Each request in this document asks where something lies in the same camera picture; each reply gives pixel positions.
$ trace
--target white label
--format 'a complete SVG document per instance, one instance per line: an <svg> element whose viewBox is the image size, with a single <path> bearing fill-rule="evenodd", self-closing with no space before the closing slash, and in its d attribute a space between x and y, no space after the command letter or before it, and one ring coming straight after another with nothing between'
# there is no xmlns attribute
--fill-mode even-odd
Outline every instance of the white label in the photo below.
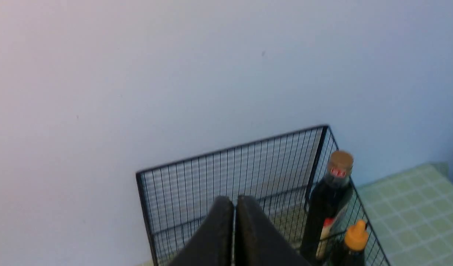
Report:
<svg viewBox="0 0 453 266"><path fill-rule="evenodd" d="M321 229L320 240L325 239L328 236L330 236L330 232L332 231L331 229L333 228L333 226L336 222L340 222L340 218L345 213L347 206L348 206L348 204L345 204L345 206L343 206L343 208L337 213L337 215L335 217L325 219L325 222L323 222L323 228ZM318 248L317 248L317 252L316 252L317 259L323 259L323 256L325 256L325 252L327 251L327 243L328 243L328 240L324 240L324 241L320 241L320 243L318 244Z"/></svg>

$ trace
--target small bottle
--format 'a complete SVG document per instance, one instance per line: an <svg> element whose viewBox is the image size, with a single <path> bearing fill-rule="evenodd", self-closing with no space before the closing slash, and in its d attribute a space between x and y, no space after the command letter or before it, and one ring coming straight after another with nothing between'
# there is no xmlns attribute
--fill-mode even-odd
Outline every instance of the small bottle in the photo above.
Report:
<svg viewBox="0 0 453 266"><path fill-rule="evenodd" d="M311 192L300 254L312 265L327 259L327 237L335 233L348 201L353 195L350 174L353 157L345 151L331 154L327 172Z"/></svg>
<svg viewBox="0 0 453 266"><path fill-rule="evenodd" d="M365 266L365 247L369 234L366 223L362 219L350 226L345 239L331 251L328 265L330 266Z"/></svg>

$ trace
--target cork cap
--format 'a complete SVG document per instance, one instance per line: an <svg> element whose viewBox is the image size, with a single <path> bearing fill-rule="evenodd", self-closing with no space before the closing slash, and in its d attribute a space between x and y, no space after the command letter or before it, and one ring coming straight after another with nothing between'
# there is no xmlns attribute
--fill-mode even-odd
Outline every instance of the cork cap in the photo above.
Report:
<svg viewBox="0 0 453 266"><path fill-rule="evenodd" d="M353 251L362 251L368 242L369 234L366 232L366 223L362 219L350 226L345 234L345 245Z"/></svg>
<svg viewBox="0 0 453 266"><path fill-rule="evenodd" d="M351 174L353 156L346 151L334 151L328 161L328 171L335 177L345 178Z"/></svg>

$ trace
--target bottle label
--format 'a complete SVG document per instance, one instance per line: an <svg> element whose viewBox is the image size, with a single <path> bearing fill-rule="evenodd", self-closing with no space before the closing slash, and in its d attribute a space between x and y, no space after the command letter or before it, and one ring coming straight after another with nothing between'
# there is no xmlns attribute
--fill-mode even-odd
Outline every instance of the bottle label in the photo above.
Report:
<svg viewBox="0 0 453 266"><path fill-rule="evenodd" d="M340 220L343 217L343 214L345 214L345 210L348 207L348 204L345 204L343 208L341 208L337 215L335 217L330 217L326 218L325 222L323 222L323 228L321 230L320 234L320 240L327 238L328 236L331 235L331 232L333 232L333 226L336 224L340 223ZM317 259L323 259L325 256L325 252L327 250L327 243L328 240L320 241L318 244L317 252L316 252L316 258Z"/></svg>
<svg viewBox="0 0 453 266"><path fill-rule="evenodd" d="M344 177L346 177L346 171L343 170L343 169L340 169L340 168L332 167L332 168L330 169L330 173L331 173L331 175L333 175L334 177L338 177L338 178L344 178Z"/></svg>

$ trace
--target black wire basket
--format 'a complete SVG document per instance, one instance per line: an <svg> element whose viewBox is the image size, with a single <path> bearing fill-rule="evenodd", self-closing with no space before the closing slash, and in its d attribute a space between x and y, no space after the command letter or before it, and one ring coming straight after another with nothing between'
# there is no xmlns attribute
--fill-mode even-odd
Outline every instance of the black wire basket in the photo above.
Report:
<svg viewBox="0 0 453 266"><path fill-rule="evenodd" d="M338 150L328 126L316 126L185 160L136 174L154 265L167 265L201 225L215 197L234 205L239 195L257 199L276 229L299 249L309 195ZM322 241L329 249L348 226L367 222L369 266L388 266L384 252L353 185L353 197L337 234Z"/></svg>

